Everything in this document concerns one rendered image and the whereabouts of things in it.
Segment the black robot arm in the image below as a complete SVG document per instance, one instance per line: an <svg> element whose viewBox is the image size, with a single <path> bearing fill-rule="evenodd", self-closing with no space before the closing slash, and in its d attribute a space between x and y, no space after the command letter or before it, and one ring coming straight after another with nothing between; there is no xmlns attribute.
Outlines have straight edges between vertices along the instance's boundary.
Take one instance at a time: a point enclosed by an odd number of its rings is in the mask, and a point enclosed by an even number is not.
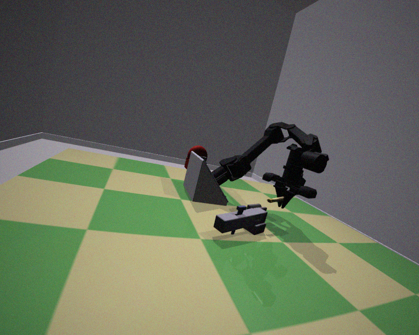
<svg viewBox="0 0 419 335"><path fill-rule="evenodd" d="M284 137L281 128L287 129L288 137ZM301 148L293 143L287 147L290 150L287 163L303 167L318 174L322 173L329 157L327 154L321 153L318 137L313 134L306 134L297 128L295 124L278 122L269 125L264 132L264 137L252 145L245 153L222 159L219 162L221 166L212 171L218 185L220 186L228 179L235 181L243 177L251 170L251 162L265 149L271 144L285 142L289 138L300 144Z"/></svg>

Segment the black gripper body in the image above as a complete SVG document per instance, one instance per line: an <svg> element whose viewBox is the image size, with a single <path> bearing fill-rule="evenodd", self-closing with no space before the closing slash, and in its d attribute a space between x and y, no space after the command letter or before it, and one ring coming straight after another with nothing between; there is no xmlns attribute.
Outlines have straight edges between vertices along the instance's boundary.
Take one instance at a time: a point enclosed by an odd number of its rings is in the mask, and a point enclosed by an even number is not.
<svg viewBox="0 0 419 335"><path fill-rule="evenodd" d="M273 174L273 173L265 173L263 175L263 180L265 181L274 181L276 182L275 185L278 187L289 187L289 191L295 194L299 193L299 195L305 198L315 198L317 195L316 189L307 187L307 186L298 186L299 185L299 178L301 174L303 174L303 167L298 167L289 163L283 166L284 172L282 177Z"/></svg>

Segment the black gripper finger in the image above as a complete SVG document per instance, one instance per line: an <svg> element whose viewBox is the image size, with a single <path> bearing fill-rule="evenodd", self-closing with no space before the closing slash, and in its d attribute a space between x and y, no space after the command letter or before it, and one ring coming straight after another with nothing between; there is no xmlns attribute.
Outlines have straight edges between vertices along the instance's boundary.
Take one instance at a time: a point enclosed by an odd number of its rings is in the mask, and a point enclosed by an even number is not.
<svg viewBox="0 0 419 335"><path fill-rule="evenodd" d="M277 197L284 197L285 196L285 192L288 189L287 187L278 187L276 185L273 185L276 189L276 193L277 193ZM282 205L282 201L278 202L278 207L281 207Z"/></svg>
<svg viewBox="0 0 419 335"><path fill-rule="evenodd" d="M299 195L299 193L297 193L297 194L295 194L295 193L293 193L293 192L290 192L289 190L286 190L286 192L285 192L285 196L284 196L284 199L283 199L283 202L282 202L282 207L281 208L284 208L287 204L288 204L288 202L295 196L295 195Z"/></svg>

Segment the lavender grey cylinder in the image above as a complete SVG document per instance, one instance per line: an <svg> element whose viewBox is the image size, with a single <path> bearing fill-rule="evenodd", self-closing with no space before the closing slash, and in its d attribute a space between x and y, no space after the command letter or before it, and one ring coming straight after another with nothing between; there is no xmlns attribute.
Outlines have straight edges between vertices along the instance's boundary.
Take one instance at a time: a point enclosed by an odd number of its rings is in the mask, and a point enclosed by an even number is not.
<svg viewBox="0 0 419 335"><path fill-rule="evenodd" d="M277 197L277 198L270 198L270 199L267 199L267 201L268 201L269 203L273 203L273 202L281 202L281 201L283 201L283 199L284 199L284 197Z"/></svg>

